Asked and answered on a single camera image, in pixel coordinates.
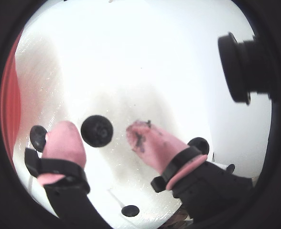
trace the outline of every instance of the pink rubber glove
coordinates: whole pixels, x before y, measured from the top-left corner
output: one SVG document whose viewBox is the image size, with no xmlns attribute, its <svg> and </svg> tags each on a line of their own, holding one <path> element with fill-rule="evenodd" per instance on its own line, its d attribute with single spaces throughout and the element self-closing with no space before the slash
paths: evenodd
<svg viewBox="0 0 281 229">
<path fill-rule="evenodd" d="M 56 124 L 52 131 L 46 134 L 46 145 L 42 158 L 62 159 L 72 161 L 82 168 L 85 167 L 86 154 L 81 136 L 77 127 L 69 122 L 62 121 Z M 38 176 L 40 185 L 52 184 L 65 175 L 45 173 Z"/>
<path fill-rule="evenodd" d="M 189 147 L 175 136 L 151 124 L 150 121 L 134 122 L 127 128 L 126 135 L 132 150 L 160 175 L 178 153 Z M 193 158 L 168 182 L 166 189 L 171 190 L 177 181 L 195 170 L 206 160 L 207 155 L 199 155 Z"/>
</svg>

